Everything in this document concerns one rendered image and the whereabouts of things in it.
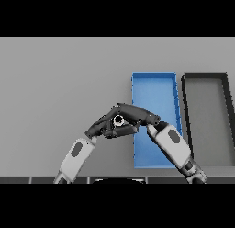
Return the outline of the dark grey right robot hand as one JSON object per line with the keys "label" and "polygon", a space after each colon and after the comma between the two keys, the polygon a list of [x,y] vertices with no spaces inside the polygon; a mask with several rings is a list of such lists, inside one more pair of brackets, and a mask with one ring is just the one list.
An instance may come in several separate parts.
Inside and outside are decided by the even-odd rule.
{"label": "dark grey right robot hand", "polygon": [[152,112],[144,108],[139,108],[134,105],[118,103],[117,104],[117,113],[124,117],[124,119],[131,123],[135,124],[140,121],[141,126],[147,126],[149,124],[153,126],[167,126],[168,123],[161,121],[161,117],[155,115]]}

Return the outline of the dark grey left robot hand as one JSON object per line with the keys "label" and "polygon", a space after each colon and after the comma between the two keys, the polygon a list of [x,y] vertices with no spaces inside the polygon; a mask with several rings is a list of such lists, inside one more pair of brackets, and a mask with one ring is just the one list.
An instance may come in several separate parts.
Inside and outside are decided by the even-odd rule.
{"label": "dark grey left robot hand", "polygon": [[93,139],[103,135],[108,139],[113,139],[138,132],[139,124],[131,124],[124,119],[124,124],[120,127],[114,125],[114,118],[118,114],[118,107],[114,106],[107,114],[96,121],[84,134]]}

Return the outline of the blue bin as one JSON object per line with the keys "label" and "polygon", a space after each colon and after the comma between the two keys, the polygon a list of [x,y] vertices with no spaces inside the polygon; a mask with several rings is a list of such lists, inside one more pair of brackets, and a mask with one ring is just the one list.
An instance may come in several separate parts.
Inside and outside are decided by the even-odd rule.
{"label": "blue bin", "polygon": [[[159,115],[182,134],[178,84],[175,72],[133,72],[132,104]],[[174,168],[152,142],[147,128],[140,126],[134,135],[134,167],[137,169]]]}

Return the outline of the dark grey bin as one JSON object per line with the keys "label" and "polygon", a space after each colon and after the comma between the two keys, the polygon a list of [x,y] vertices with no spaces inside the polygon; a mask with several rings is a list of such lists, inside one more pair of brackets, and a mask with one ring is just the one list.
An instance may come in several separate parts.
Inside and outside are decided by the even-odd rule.
{"label": "dark grey bin", "polygon": [[235,111],[226,72],[181,78],[188,143],[201,166],[235,166]]}

